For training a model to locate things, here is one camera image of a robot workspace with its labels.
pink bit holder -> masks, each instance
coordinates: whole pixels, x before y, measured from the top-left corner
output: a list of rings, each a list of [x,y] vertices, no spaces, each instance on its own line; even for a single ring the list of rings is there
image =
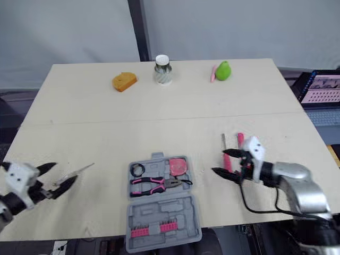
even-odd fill
[[[177,230],[178,225],[175,220],[168,220],[167,223],[162,223],[160,225],[160,232],[168,232],[172,230]]]
[[[141,237],[149,235],[149,226],[140,226],[131,230],[131,237]]]

orange cheese toy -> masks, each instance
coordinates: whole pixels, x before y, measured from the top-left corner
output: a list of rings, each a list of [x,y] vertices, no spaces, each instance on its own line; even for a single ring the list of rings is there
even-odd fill
[[[134,73],[121,73],[113,78],[112,86],[119,92],[123,92],[135,82],[137,82],[137,77]]]

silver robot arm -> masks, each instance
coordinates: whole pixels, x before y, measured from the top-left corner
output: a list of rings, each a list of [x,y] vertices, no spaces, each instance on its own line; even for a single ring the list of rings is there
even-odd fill
[[[281,210],[266,213],[286,213],[294,218],[294,237],[301,251],[310,255],[340,255],[340,234],[333,221],[327,198],[304,166],[292,163],[270,163],[264,161],[265,149],[256,137],[245,140],[242,149],[227,149],[224,153],[240,158],[241,171],[229,173],[222,168],[212,168],[219,176],[240,186],[243,202],[253,213],[264,213],[250,209],[242,189],[243,180],[263,182],[263,185],[285,192],[290,211]]]

pliers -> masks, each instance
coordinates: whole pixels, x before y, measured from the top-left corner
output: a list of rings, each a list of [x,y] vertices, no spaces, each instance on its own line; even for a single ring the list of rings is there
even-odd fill
[[[182,180],[164,179],[163,177],[142,177],[131,180],[130,184],[138,184],[142,182],[158,183],[159,186],[148,191],[134,191],[130,193],[131,197],[149,196],[154,193],[163,193],[167,188],[173,188],[182,184]]]

table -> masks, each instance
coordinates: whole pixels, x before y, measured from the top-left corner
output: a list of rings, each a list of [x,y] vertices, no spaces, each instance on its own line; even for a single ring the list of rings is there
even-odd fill
[[[230,60],[232,76],[209,82],[220,61],[172,61],[169,87],[152,80],[153,63],[54,65],[32,104],[6,160],[58,162],[44,183],[95,162],[57,200],[16,216],[0,240],[48,240],[125,234],[128,164],[151,153],[186,155],[202,227],[289,219],[248,212],[236,184],[210,168],[222,166],[220,134],[236,147],[237,132],[256,135],[267,161],[308,167],[332,212],[340,212],[340,171],[321,137],[270,59]],[[138,76],[123,93],[111,87],[122,71]],[[1,173],[1,193],[5,193]],[[273,207],[275,191],[245,182],[248,203]],[[287,208],[284,196],[280,204]]]

